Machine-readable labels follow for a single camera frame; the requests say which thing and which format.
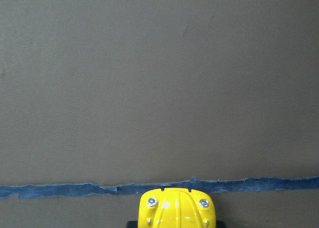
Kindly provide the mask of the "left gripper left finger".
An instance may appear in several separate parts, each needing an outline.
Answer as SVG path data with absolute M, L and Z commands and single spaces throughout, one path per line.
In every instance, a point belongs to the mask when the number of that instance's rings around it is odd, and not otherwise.
M 128 221 L 126 228 L 138 228 L 138 221 Z

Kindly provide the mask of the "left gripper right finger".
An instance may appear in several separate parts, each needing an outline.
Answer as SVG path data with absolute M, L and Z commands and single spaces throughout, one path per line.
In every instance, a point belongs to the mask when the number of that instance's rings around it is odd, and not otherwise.
M 216 228 L 226 228 L 225 222 L 217 220 L 216 221 Z

